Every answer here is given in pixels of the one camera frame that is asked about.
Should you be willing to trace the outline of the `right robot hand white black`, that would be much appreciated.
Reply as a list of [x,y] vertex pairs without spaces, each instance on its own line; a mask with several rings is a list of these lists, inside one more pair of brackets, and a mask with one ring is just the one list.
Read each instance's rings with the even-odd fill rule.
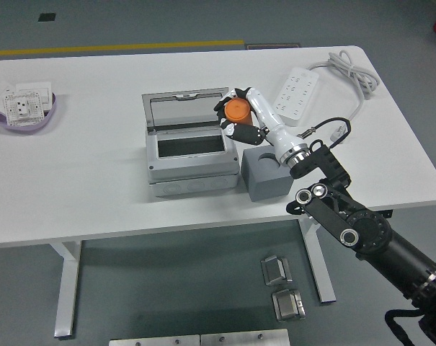
[[[229,120],[225,115],[225,106],[233,99],[244,99],[250,110],[256,115],[259,126],[246,125]],[[214,107],[217,112],[223,134],[230,139],[258,146],[263,141],[275,149],[275,158],[282,165],[293,167],[310,155],[309,148],[302,138],[288,132],[288,127],[275,113],[269,102],[255,88],[232,89]]]

